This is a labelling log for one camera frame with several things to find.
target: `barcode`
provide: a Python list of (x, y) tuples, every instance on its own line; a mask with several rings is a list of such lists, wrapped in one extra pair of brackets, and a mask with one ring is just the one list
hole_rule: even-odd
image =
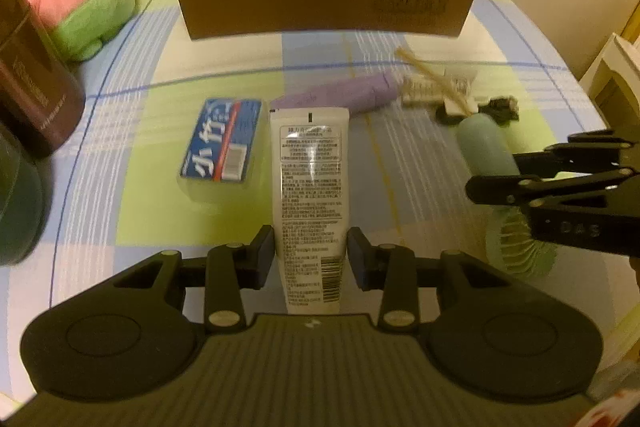
[(342, 275), (342, 258), (321, 257), (322, 302), (334, 302), (340, 298), (340, 277)]
[(225, 164), (222, 166), (222, 179), (240, 181), (244, 170), (246, 145), (230, 143), (226, 150)]

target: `green container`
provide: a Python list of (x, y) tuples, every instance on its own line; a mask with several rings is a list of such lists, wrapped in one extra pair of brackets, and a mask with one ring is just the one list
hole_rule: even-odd
[(43, 218), (42, 182), (20, 142), (0, 124), (0, 265), (34, 247)]

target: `purple object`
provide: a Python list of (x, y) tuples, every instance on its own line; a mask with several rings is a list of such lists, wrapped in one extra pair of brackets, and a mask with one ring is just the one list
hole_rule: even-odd
[(271, 102), (272, 109), (294, 107), (346, 107), (351, 115), (373, 110), (395, 100), (398, 83), (391, 73), (345, 78), (313, 87), (305, 92), (286, 94)]

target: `container lid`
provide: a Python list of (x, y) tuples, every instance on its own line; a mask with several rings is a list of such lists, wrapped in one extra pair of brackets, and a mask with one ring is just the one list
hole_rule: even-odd
[(0, 43), (9, 38), (28, 10), (27, 0), (0, 0)]

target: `red stripe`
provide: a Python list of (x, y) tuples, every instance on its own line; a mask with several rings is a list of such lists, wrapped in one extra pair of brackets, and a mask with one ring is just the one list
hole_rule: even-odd
[(229, 149), (229, 142), (231, 142), (231, 135), (233, 134), (234, 127), (236, 126), (236, 118), (238, 118), (240, 105), (241, 105), (241, 102), (236, 102), (231, 108), (229, 121), (227, 122), (225, 127), (225, 137), (222, 139), (222, 149), (220, 150), (218, 165), (216, 165), (216, 169), (213, 171), (213, 181), (215, 182), (219, 182), (222, 179), (222, 168), (225, 166), (226, 152)]

